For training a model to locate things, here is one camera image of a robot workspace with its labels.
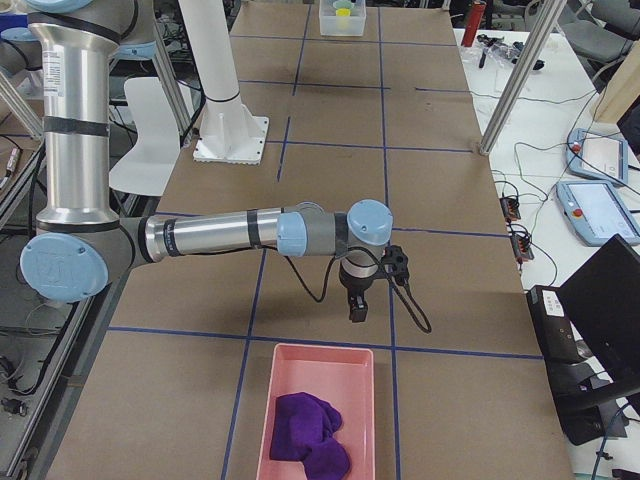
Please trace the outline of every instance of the pink tray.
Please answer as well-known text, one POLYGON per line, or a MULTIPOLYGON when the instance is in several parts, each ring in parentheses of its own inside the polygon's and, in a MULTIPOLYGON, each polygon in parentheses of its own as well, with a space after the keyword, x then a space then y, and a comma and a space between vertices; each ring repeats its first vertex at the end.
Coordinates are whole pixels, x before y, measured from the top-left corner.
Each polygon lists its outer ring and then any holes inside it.
POLYGON ((373 352, 359 348, 276 345, 257 480, 306 480, 300 462, 269 459, 276 398, 307 392, 342 414, 334 438, 351 459, 345 480, 375 479, 373 352))

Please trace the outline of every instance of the white table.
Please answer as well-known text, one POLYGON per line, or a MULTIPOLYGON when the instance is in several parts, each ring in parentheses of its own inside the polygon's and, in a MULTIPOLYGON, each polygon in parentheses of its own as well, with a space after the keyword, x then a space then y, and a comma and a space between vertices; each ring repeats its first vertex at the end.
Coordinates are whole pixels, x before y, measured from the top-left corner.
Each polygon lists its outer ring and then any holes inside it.
MULTIPOLYGON (((526 32, 480 31, 478 33, 485 33, 490 37, 504 36, 505 43, 525 42, 528 36, 526 32)), ((459 42, 462 39, 463 30, 456 30, 455 34, 459 42)), ((460 54, 471 92, 499 96, 513 66, 504 60, 499 61, 488 56, 484 68, 480 69, 478 63, 481 49, 478 46, 469 49, 461 48, 460 54)), ((544 68, 531 74, 520 97, 564 101, 593 92, 593 85, 562 35, 551 35, 540 58, 545 61, 544 68)), ((522 220, 518 223, 531 230, 539 210, 533 230, 533 242, 548 252, 558 266, 554 285, 562 284, 597 250, 595 247, 587 247, 581 243, 565 220, 556 200, 555 184, 561 179, 578 178, 566 172, 563 173, 566 166, 563 146, 546 152, 519 146, 521 178, 514 157, 514 144, 524 142, 539 148, 563 144, 585 104, 593 103, 596 99, 597 94, 593 96, 589 94, 580 100, 561 105, 518 100, 490 155, 491 167, 496 170, 494 177, 497 181, 507 180, 513 183, 520 194, 537 193, 542 196, 535 188, 525 183, 523 178, 544 192, 550 192, 550 199, 542 208, 540 208, 541 202, 535 197, 530 195, 522 197, 520 199, 522 220)), ((474 107, 482 131, 486 128, 497 103, 497 99, 474 95, 474 107)), ((590 128, 592 131, 603 134, 618 131, 616 125, 592 123, 589 107, 584 109, 576 127, 590 128)), ((633 154, 630 154, 630 164, 638 165, 633 154)), ((629 172, 629 184, 635 189, 640 189, 639 172, 629 172)), ((503 186, 504 184, 496 184, 498 194, 502 192, 503 186)), ((506 195, 514 193, 511 186, 504 187, 506 195)), ((630 210, 640 209, 640 196, 626 188, 620 189, 619 193, 630 210)), ((550 284, 554 277, 555 268, 551 261, 539 250, 534 249, 534 254, 535 260, 525 263, 523 267, 521 279, 525 289, 536 284, 550 284)), ((628 416, 635 415, 631 409, 627 409, 625 413, 628 416)), ((607 443, 605 450, 614 458, 611 461, 600 462, 598 470, 600 475, 610 476, 612 468, 640 471, 640 424, 632 422, 627 428, 627 433, 628 439, 610 439, 607 443)), ((600 441, 600 439, 594 440, 580 447, 574 447, 567 442, 576 473, 591 473, 596 459, 594 453, 598 450, 600 441)))

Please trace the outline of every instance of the purple cloth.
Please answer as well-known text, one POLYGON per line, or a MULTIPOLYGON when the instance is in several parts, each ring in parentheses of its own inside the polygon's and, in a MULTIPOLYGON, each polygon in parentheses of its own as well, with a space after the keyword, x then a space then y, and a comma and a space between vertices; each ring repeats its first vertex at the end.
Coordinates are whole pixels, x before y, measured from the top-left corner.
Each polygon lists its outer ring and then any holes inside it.
POLYGON ((269 458, 301 461, 308 480, 342 480, 351 463, 333 438, 341 426, 340 412, 313 395, 278 397, 269 458))

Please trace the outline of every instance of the black monitor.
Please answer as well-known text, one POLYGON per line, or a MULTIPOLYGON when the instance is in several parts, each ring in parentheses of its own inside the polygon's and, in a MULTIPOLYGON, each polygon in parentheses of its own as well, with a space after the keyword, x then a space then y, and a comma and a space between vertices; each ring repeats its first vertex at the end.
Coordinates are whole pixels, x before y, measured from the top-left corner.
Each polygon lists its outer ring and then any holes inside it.
MULTIPOLYGON (((615 235, 557 289, 557 295, 566 316, 613 379, 602 385, 591 374, 565 394, 554 394, 563 427, 567 421, 573 428, 576 422, 593 423, 589 411, 600 409, 602 414, 602 406, 609 404, 600 423, 591 425, 594 428, 578 426, 586 441, 603 433, 606 419, 617 409, 616 399, 626 397, 640 413, 640 255, 615 235)), ((547 367, 550 377, 566 372, 547 367)))

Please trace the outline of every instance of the blue and white device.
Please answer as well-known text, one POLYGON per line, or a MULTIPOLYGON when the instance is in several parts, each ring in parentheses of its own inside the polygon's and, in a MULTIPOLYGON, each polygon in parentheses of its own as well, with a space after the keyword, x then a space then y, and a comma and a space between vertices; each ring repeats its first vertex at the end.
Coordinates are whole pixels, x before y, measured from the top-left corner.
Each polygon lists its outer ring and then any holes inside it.
POLYGON ((629 143, 624 139, 576 128, 569 135, 566 153, 569 170, 579 177, 608 180, 618 187, 628 181, 629 143), (574 153, 573 145, 580 151, 574 153))
POLYGON ((558 182, 556 191, 564 214, 587 245, 604 245, 616 233, 630 245, 640 245, 640 226, 611 182, 558 182))

